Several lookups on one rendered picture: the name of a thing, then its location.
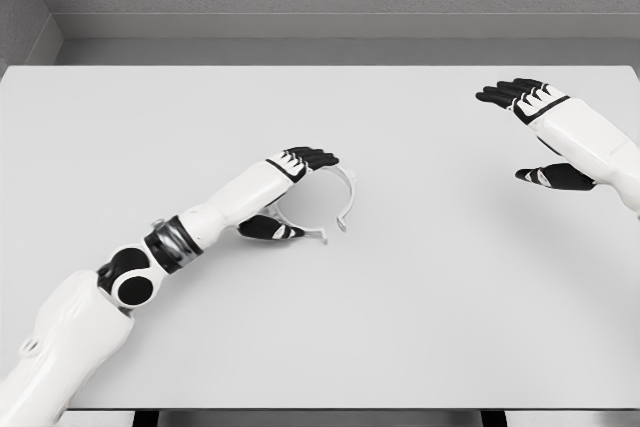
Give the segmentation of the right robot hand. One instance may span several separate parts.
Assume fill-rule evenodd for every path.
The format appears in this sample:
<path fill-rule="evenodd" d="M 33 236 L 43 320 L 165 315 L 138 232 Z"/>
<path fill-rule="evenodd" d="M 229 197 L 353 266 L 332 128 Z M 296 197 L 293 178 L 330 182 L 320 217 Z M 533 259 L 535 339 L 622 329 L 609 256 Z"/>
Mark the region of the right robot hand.
<path fill-rule="evenodd" d="M 516 172 L 522 181 L 560 190 L 589 191 L 612 182 L 610 150 L 620 131 L 586 102 L 533 79 L 516 78 L 486 86 L 476 94 L 513 113 L 565 161 Z"/>

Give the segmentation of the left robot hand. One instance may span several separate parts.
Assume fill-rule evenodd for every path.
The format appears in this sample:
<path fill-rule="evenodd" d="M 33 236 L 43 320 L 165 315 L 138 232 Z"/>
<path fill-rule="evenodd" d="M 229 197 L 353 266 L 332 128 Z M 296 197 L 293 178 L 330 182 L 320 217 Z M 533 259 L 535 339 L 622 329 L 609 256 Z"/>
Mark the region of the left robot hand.
<path fill-rule="evenodd" d="M 312 237 L 325 241 L 323 230 L 289 223 L 277 210 L 277 202 L 306 175 L 338 163 L 334 154 L 322 149 L 288 148 L 249 167 L 222 187 L 212 201 L 225 221 L 244 237 L 269 241 Z"/>

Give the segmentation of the white table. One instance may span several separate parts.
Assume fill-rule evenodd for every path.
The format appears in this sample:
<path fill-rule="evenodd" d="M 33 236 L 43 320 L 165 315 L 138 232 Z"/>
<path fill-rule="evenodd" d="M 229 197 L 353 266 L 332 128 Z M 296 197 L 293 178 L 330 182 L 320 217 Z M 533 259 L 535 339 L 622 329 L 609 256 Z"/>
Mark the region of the white table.
<path fill-rule="evenodd" d="M 135 312 L 76 408 L 639 408 L 640 221 L 477 101 L 528 77 L 640 141 L 615 67 L 13 66 L 0 80 L 0 378 L 46 298 L 284 148 L 325 240 L 228 230 Z"/>

